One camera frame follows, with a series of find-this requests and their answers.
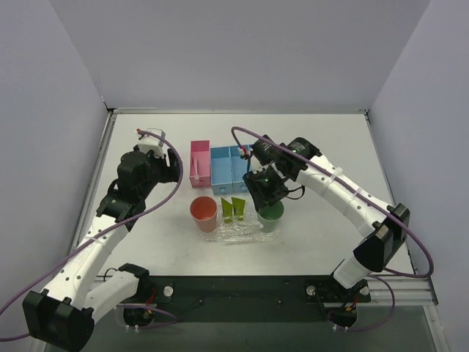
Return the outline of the green plastic cup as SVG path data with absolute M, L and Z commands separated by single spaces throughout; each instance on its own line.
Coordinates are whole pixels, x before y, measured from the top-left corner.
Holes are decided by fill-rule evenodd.
M 276 202 L 274 205 L 268 205 L 261 208 L 257 213 L 260 230 L 263 232 L 272 232 L 276 230 L 283 215 L 284 205 L 282 202 Z

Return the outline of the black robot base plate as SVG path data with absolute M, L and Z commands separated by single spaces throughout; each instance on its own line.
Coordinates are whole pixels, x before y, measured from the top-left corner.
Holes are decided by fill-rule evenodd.
M 125 300 L 131 326 L 168 323 L 313 323 L 340 309 L 350 322 L 352 304 L 371 301 L 368 283 L 344 289 L 331 276 L 149 276 Z

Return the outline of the pink toothbrush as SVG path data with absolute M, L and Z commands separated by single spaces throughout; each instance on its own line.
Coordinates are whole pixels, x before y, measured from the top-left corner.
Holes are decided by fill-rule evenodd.
M 194 168 L 194 175 L 193 175 L 194 183 L 199 185 L 201 183 L 200 176 L 199 176 L 199 159 L 196 157 L 193 158 L 193 168 Z

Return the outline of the large green toothpaste tube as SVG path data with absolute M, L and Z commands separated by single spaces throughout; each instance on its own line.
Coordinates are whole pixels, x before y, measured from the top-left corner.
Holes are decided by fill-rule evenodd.
M 233 205 L 228 200 L 221 198 L 222 218 L 225 224 L 232 223 L 233 221 Z

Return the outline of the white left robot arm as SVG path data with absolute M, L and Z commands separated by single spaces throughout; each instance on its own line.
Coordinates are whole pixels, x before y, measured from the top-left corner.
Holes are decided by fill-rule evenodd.
M 180 185 L 182 162 L 172 148 L 125 153 L 117 178 L 108 187 L 88 234 L 41 292 L 29 291 L 22 306 L 31 337 L 66 351 L 80 351 L 95 324 L 122 301 L 143 301 L 152 294 L 149 271 L 124 264 L 101 286 L 91 285 L 137 219 L 147 214 L 145 200 L 159 183 Z

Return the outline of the orange plastic cup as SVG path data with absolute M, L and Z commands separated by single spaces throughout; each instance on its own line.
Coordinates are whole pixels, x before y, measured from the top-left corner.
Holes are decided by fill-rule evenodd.
M 197 197 L 190 205 L 190 213 L 196 226 L 205 233 L 215 230 L 217 225 L 218 206 L 211 197 Z

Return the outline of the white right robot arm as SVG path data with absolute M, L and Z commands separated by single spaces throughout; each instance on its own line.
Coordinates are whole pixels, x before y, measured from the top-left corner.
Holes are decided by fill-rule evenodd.
M 257 212 L 272 208 L 290 194 L 291 180 L 301 190 L 312 190 L 347 218 L 363 236 L 351 256 L 331 274 L 343 291 L 361 287 L 371 273 L 381 272 L 405 242 L 402 229 L 410 211 L 373 197 L 344 176 L 313 144 L 298 137 L 274 147 L 263 136 L 251 147 L 253 170 L 243 176 Z

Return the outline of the small green toothpaste tube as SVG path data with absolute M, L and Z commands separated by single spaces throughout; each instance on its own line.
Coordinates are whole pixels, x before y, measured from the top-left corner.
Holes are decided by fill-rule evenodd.
M 244 199 L 232 197 L 233 214 L 238 221 L 242 221 L 244 219 L 245 204 L 246 201 Z

